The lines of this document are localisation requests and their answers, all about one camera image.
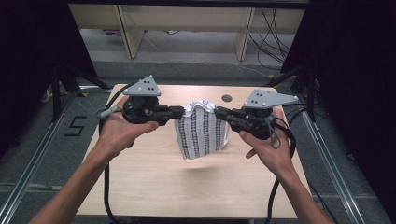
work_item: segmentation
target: gray carpet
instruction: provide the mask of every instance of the gray carpet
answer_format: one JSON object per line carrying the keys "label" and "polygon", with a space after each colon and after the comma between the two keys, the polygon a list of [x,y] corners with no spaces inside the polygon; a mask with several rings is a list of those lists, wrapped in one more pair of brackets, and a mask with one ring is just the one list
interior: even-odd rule
{"label": "gray carpet", "polygon": [[[94,63],[99,78],[107,84],[133,83],[139,78],[154,75],[158,84],[188,84],[188,85],[221,85],[221,86],[262,86],[268,82],[264,75],[278,71],[260,66],[220,65],[210,63]],[[277,91],[291,94],[290,85],[293,78],[278,85]],[[90,84],[86,80],[78,79],[81,85]],[[43,186],[62,186],[81,163],[86,148],[91,141],[97,125],[95,111],[105,106],[108,93],[89,93],[86,97],[77,97],[71,109],[66,112],[62,125],[51,143],[51,147],[42,161],[32,184]],[[296,109],[296,106],[285,106],[285,112]],[[357,164],[346,157],[347,148],[338,136],[332,124],[331,117],[327,118],[326,110],[318,106],[317,125],[328,144],[353,195],[357,198],[363,215],[368,223],[390,223],[381,205],[378,203],[370,186],[364,179]],[[21,135],[21,143],[11,148],[0,160],[0,183],[15,183],[21,172],[35,152],[42,136],[49,127],[51,118],[51,103],[43,105],[35,112],[32,119]],[[70,124],[84,126],[79,136],[67,136],[78,133],[78,129],[70,128]],[[350,223],[347,212],[342,205],[332,181],[327,173],[323,161],[312,137],[301,116],[291,124],[291,129],[297,139],[297,150],[302,160],[306,177],[312,182],[316,190],[322,195],[326,204],[337,217],[339,223]],[[9,190],[2,189],[0,200],[7,197]],[[29,189],[23,197],[11,223],[25,223],[49,199],[54,192],[44,189]],[[221,220],[184,220],[183,223],[219,223]],[[74,223],[109,223],[106,216],[77,216]],[[273,223],[297,223],[295,219],[275,219]]]}

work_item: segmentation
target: black and white striped fabric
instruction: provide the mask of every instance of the black and white striped fabric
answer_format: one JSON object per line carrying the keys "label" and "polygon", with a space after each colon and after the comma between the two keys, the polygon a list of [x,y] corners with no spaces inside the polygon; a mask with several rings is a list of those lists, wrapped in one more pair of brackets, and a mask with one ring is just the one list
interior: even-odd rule
{"label": "black and white striped fabric", "polygon": [[184,106],[181,119],[175,119],[177,141],[184,159],[196,159],[219,151],[227,144],[227,122],[216,119],[216,105],[197,101]]}

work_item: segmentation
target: person's right hand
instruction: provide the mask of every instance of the person's right hand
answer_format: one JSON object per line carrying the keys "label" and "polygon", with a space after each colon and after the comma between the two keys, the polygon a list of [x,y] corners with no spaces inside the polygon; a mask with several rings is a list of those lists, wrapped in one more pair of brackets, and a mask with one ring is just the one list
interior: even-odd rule
{"label": "person's right hand", "polygon": [[[280,110],[274,109],[274,112],[276,113],[277,118],[283,119],[283,113]],[[285,126],[285,124],[278,119],[276,122],[283,127]],[[262,163],[268,167],[276,177],[281,178],[286,177],[290,172],[293,172],[294,167],[291,162],[288,137],[278,128],[274,129],[281,143],[278,149],[274,149],[270,138],[261,140],[254,137],[252,134],[243,131],[239,133],[239,136],[252,147],[246,157],[250,159],[257,154]]]}

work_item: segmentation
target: light wood tabletop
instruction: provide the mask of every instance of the light wood tabletop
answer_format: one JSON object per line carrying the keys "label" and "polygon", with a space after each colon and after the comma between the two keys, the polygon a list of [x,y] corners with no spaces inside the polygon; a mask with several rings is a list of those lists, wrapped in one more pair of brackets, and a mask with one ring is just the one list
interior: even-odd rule
{"label": "light wood tabletop", "polygon": [[[123,85],[117,85],[112,95]],[[159,85],[162,105],[187,105],[207,100],[240,108],[252,87]],[[275,91],[272,88],[261,88]],[[221,96],[232,96],[230,103]],[[87,153],[98,139],[93,135]],[[194,160],[183,160],[173,120],[135,140],[110,163],[109,203],[114,215],[134,217],[263,218],[275,177],[238,133],[229,131],[223,150]],[[307,187],[298,152],[294,166]],[[78,210],[78,215],[106,215],[102,175]],[[285,191],[276,193],[274,218],[296,218]]]}

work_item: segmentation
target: table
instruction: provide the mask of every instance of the table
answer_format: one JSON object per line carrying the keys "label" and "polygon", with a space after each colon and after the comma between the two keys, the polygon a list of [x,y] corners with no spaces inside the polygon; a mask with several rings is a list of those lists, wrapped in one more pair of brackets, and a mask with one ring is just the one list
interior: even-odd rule
{"label": "table", "polygon": [[[122,86],[116,85],[112,94]],[[159,85],[159,88],[163,94],[159,97],[160,104],[186,105],[208,100],[227,108],[240,108],[254,90],[227,86]],[[233,100],[223,102],[221,96],[224,94],[231,95]],[[97,139],[96,131],[87,153]],[[169,120],[157,131],[140,136],[132,148],[121,152],[110,163],[112,212],[117,216],[134,217],[266,217],[275,177],[257,156],[250,160],[245,158],[249,150],[238,133],[230,130],[229,142],[222,151],[200,159],[183,160],[174,121]],[[307,187],[297,152],[293,162]],[[103,190],[102,175],[78,214],[106,215]],[[276,193],[273,217],[296,218],[281,187]]]}

